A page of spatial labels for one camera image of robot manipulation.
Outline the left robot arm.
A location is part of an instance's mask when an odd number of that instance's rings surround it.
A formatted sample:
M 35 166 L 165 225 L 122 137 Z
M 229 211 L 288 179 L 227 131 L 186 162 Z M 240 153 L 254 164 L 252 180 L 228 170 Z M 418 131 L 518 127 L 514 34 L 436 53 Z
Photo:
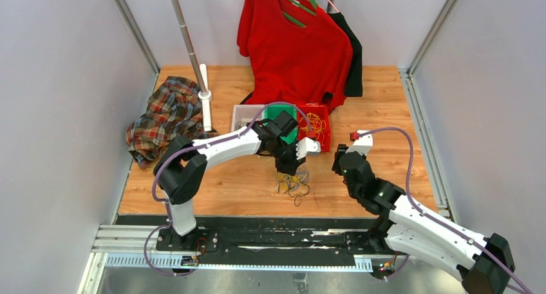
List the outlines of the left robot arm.
M 283 111 L 273 120 L 253 118 L 246 126 L 214 138 L 177 137 L 156 165 L 152 186 L 164 194 L 161 202 L 167 210 L 166 229 L 173 235 L 174 245 L 182 251 L 196 246 L 193 198 L 209 169 L 242 156 L 264 154 L 274 158 L 278 172 L 293 176 L 307 156 L 319 154 L 321 146 L 314 138 L 284 141 L 298 125 L 295 118 Z

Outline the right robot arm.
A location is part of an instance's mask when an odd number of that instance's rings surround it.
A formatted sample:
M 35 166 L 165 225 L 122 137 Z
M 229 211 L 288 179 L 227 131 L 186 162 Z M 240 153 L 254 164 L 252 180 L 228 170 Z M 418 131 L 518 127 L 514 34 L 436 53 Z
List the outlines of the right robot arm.
M 507 240 L 466 229 L 421 205 L 405 190 L 378 178 L 363 152 L 340 144 L 332 170 L 348 195 L 376 220 L 368 245 L 376 253 L 406 253 L 450 274 L 468 293 L 503 293 L 515 271 Z

